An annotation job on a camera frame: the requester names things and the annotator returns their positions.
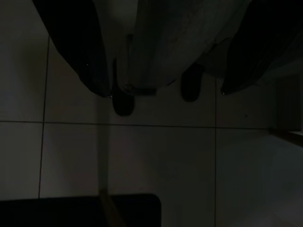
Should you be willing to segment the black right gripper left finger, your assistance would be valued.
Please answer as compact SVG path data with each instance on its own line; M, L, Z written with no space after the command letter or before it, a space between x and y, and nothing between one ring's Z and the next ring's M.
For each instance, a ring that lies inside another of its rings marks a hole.
M111 96L98 14L91 0L33 2L59 54L94 94Z

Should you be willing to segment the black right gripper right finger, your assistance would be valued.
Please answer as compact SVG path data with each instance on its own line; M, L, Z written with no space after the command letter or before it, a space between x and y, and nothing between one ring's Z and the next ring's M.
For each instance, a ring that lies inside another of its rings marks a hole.
M256 83L302 35L301 0L251 1L227 52L221 93L230 95Z

